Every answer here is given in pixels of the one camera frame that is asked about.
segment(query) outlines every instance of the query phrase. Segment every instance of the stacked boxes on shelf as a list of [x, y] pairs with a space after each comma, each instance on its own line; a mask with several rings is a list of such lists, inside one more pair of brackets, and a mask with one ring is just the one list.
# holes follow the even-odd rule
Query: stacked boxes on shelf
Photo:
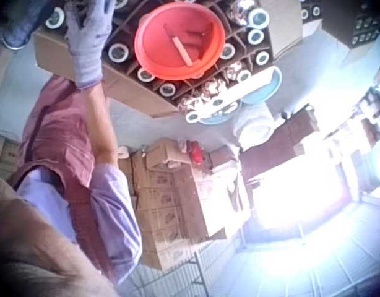
[[[146, 152], [132, 156], [137, 195], [132, 203], [142, 233], [142, 263], [167, 270], [225, 228], [232, 207], [227, 184], [210, 174], [208, 153], [202, 165], [188, 164], [188, 153], [181, 153], [170, 139], [157, 141]], [[162, 166], [173, 160], [181, 166]], [[224, 232], [223, 237], [231, 235]]]
[[0, 178], [7, 180], [17, 170], [19, 143], [0, 136]]
[[135, 215], [142, 233], [142, 263], [167, 270], [191, 257], [181, 208], [173, 195], [173, 175], [150, 171], [138, 151], [132, 156]]
[[268, 141], [240, 155], [245, 181], [304, 155], [306, 140], [319, 136], [314, 111], [306, 106], [278, 127]]

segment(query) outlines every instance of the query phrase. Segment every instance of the gray work glove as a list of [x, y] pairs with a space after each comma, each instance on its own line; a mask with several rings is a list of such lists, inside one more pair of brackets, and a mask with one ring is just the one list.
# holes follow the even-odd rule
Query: gray work glove
[[116, 0], [89, 0], [81, 22], [79, 8], [73, 0], [65, 5], [67, 44], [79, 89], [97, 85], [102, 80], [102, 50], [111, 32]]

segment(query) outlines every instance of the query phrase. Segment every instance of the ceramic cup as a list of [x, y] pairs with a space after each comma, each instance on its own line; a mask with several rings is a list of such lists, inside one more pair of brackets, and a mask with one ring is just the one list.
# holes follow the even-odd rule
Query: ceramic cup
[[116, 5], [114, 5], [114, 9], [118, 11], [127, 4], [128, 4], [128, 0], [116, 0]]
[[252, 9], [248, 14], [248, 25], [255, 29], [264, 29], [270, 23], [270, 15], [263, 8]]
[[160, 87], [160, 94], [164, 97], [171, 97], [176, 93], [176, 87], [174, 84], [170, 82], [166, 82], [165, 84], [162, 84]]
[[144, 68], [140, 68], [138, 70], [138, 79], [141, 81], [141, 82], [151, 82], [154, 80], [155, 76], [153, 74], [150, 74], [146, 71], [146, 69]]
[[313, 7], [313, 16], [319, 17], [321, 15], [321, 8], [319, 6]]
[[259, 66], [266, 65], [269, 62], [270, 54], [266, 51], [261, 51], [255, 57], [255, 63]]
[[55, 7], [52, 16], [48, 20], [46, 20], [45, 24], [47, 28], [55, 30], [55, 29], [58, 29], [60, 26], [62, 26], [62, 24], [64, 23], [64, 20], [65, 20], [64, 11], [59, 7]]
[[249, 23], [248, 14], [255, 6], [254, 0], [234, 0], [227, 8], [226, 16], [233, 23], [245, 27]]
[[129, 56], [128, 46], [122, 43], [115, 43], [109, 48], [108, 56], [114, 63], [125, 62]]
[[223, 51], [220, 55], [220, 59], [222, 60], [229, 60], [231, 59], [235, 54], [235, 47], [231, 43], [225, 43], [223, 45]]
[[250, 78], [251, 75], [251, 72], [247, 70], [247, 68], [241, 62], [233, 63], [226, 69], [227, 78], [237, 82], [244, 82]]
[[248, 43], [250, 45], [258, 45], [263, 41], [263, 39], [264, 39], [264, 33], [262, 30], [252, 29], [248, 33]]
[[369, 32], [369, 33], [366, 34], [365, 40], [366, 40], [366, 41], [369, 41], [370, 38], [371, 38], [371, 33]]
[[306, 19], [308, 19], [308, 17], [309, 17], [308, 9], [303, 8], [301, 10], [301, 19], [306, 20]]
[[358, 43], [358, 40], [359, 40], [359, 38], [358, 38], [357, 36], [354, 36], [354, 37], [352, 38], [352, 42], [351, 42], [351, 44], [352, 44], [352, 45], [357, 44], [357, 43]]

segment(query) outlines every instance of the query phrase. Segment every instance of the dishware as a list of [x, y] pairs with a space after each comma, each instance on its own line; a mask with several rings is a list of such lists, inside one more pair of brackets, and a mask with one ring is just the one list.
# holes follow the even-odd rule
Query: dishware
[[127, 4], [128, 4], [128, 0], [116, 0], [116, 5], [114, 5], [114, 10], [115, 11], [120, 10]]
[[55, 7], [53, 14], [51, 15], [51, 17], [49, 17], [48, 20], [46, 20], [45, 24], [47, 28], [55, 30], [58, 29], [64, 23], [64, 20], [64, 11], [60, 7]]
[[235, 47], [231, 43], [225, 43], [223, 45], [223, 51], [220, 55], [220, 59], [222, 60], [229, 60], [231, 59], [235, 54]]
[[144, 68], [140, 68], [138, 70], [137, 76], [141, 82], [151, 82], [155, 78], [155, 76], [153, 74], [147, 72], [147, 70]]
[[165, 84], [162, 84], [160, 87], [160, 94], [164, 97], [171, 97], [176, 93], [176, 87], [174, 84], [170, 82], [166, 82]]
[[248, 14], [256, 6], [255, 0], [234, 0], [226, 10], [226, 16], [230, 21], [239, 26], [248, 25]]
[[269, 62], [270, 54], [266, 51], [261, 51], [256, 55], [255, 63], [259, 66], [266, 65]]
[[309, 17], [308, 9], [303, 8], [301, 10], [301, 19], [306, 20], [306, 19], [308, 19], [308, 17]]
[[353, 44], [353, 45], [357, 44], [357, 43], [358, 43], [358, 40], [359, 40], [359, 38], [358, 38], [357, 36], [354, 36], [354, 37], [352, 38], [352, 44]]
[[263, 8], [252, 9], [248, 14], [248, 25], [255, 29], [264, 29], [270, 23], [270, 15]]
[[319, 6], [313, 7], [313, 16], [319, 17], [321, 15], [321, 8]]
[[134, 48], [144, 69], [159, 79], [177, 81], [197, 77], [213, 67], [225, 40], [222, 21], [210, 9], [195, 3], [171, 2], [156, 8], [141, 22]]
[[122, 63], [128, 59], [129, 49], [122, 43], [115, 43], [109, 48], [109, 59], [114, 63]]
[[263, 39], [264, 39], [264, 33], [262, 30], [252, 29], [248, 33], [248, 43], [250, 45], [258, 45], [263, 41]]

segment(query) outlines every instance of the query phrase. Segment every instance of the wall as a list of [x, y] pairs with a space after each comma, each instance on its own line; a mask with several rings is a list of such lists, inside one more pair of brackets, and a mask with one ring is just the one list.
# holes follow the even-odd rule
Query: wall
[[[306, 234], [306, 244], [295, 239], [248, 245], [229, 261], [210, 294], [335, 296], [375, 273], [380, 274], [380, 207], [353, 202]], [[372, 277], [368, 284], [376, 280]], [[363, 296], [364, 288], [357, 290]], [[352, 288], [341, 296], [354, 292]]]

